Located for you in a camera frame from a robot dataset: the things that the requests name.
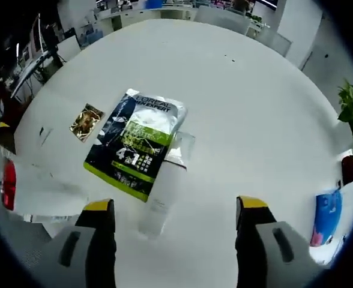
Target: green and black package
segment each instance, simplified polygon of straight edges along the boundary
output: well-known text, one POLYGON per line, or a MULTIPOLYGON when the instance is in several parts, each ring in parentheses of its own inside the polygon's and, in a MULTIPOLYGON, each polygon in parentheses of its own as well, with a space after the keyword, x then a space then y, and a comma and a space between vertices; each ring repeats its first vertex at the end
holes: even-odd
POLYGON ((186 114, 183 103, 127 90, 99 132, 84 167, 146 202, 186 114))

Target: white bottle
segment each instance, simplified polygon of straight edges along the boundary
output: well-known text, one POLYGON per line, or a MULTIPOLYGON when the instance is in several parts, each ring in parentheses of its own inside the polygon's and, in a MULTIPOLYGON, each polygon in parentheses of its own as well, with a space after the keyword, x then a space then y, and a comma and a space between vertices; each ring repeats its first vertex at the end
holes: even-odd
POLYGON ((194 136, 187 133, 177 132, 174 136, 145 204, 143 217, 139 221, 139 231, 149 238, 162 233, 177 198, 180 182, 187 171, 194 142, 194 136))

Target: white round table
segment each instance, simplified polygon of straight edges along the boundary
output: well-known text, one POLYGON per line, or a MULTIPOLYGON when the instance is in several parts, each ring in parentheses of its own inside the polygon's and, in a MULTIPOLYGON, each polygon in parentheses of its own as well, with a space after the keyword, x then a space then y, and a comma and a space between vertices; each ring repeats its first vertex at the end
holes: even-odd
POLYGON ((315 195, 334 187, 337 114, 297 68, 255 40, 183 20, 114 32, 66 63, 42 88, 15 135, 17 155, 78 183, 116 209, 117 287, 235 287, 238 195, 266 201, 310 240, 315 195), (195 150, 163 234, 136 230, 144 204, 83 168, 128 88, 182 101, 195 150), (85 143, 69 130, 89 103, 105 112, 85 143), (53 128, 42 147, 41 126, 53 128))

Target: gold card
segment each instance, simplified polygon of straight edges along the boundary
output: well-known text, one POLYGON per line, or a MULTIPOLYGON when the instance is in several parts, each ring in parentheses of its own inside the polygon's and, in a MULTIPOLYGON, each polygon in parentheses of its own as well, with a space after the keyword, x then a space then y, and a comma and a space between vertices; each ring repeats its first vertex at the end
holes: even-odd
POLYGON ((104 113, 102 111, 92 107, 90 104, 86 104, 86 107, 70 126, 70 130, 80 141, 84 142, 103 116, 104 113))

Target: red light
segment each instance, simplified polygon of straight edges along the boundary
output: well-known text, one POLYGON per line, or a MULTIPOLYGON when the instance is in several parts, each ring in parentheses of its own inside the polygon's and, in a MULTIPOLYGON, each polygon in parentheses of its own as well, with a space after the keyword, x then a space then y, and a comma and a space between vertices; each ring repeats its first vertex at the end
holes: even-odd
POLYGON ((9 160, 4 166, 2 201, 6 209, 11 211, 14 210, 15 191, 16 191, 15 166, 14 166, 14 163, 9 160))

